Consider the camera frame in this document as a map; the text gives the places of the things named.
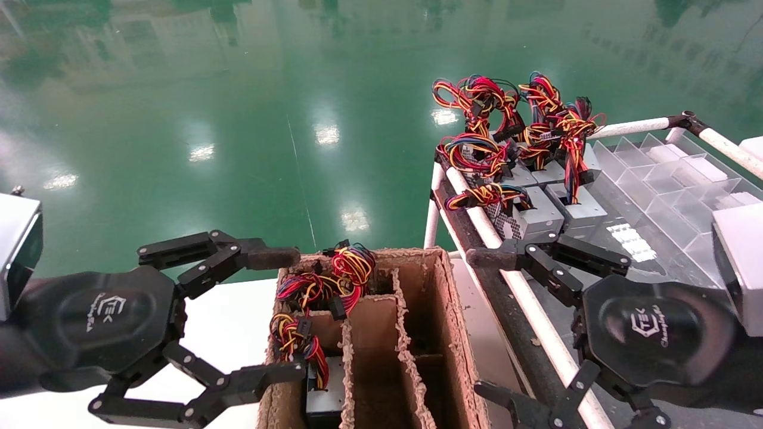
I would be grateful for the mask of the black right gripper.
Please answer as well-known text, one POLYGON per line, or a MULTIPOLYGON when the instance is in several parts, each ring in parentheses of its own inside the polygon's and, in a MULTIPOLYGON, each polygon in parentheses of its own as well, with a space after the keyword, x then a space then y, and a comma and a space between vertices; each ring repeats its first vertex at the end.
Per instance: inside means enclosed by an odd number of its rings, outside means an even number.
MULTIPOLYGON (((679 282, 607 277, 589 286, 581 301, 591 355, 638 388, 705 383, 739 329, 721 291, 679 282)), ((599 374, 599 365, 583 361, 564 395, 550 406, 489 382, 475 383, 474 393, 506 408, 515 428, 572 428, 599 374)))

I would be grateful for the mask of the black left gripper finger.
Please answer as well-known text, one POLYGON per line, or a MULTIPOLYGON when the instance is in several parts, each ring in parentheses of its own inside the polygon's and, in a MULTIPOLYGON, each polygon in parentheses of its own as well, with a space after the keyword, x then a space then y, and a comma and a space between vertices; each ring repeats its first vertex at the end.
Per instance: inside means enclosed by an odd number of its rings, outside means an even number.
POLYGON ((147 244, 137 250, 138 263, 158 271, 191 264, 180 274, 180 296, 196 299, 243 269, 273 271, 300 261, 296 247, 270 247, 263 239, 239 239, 222 231, 202 232, 147 244))

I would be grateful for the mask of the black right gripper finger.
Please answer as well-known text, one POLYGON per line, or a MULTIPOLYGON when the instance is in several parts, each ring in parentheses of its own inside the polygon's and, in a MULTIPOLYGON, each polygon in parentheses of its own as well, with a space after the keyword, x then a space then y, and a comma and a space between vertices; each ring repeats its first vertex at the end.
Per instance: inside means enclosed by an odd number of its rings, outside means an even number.
POLYGON ((466 260, 474 267, 525 271, 566 307, 580 307, 583 284, 567 271, 570 266, 597 275, 626 275, 628 256, 581 241, 549 233, 529 240, 506 240, 498 248, 472 248, 466 260))

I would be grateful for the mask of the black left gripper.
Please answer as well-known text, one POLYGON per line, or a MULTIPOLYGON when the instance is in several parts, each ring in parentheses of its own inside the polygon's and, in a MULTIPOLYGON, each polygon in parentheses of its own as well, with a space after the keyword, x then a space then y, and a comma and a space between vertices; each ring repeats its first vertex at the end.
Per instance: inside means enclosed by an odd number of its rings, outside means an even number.
POLYGON ((106 423, 205 428, 228 408, 260 402, 270 386, 307 375, 299 360, 225 374, 177 342, 186 319, 174 281, 150 266, 34 279, 12 312, 12 391, 107 384, 88 407, 106 423), (204 386, 198 397, 187 404, 126 397, 169 363, 204 386))

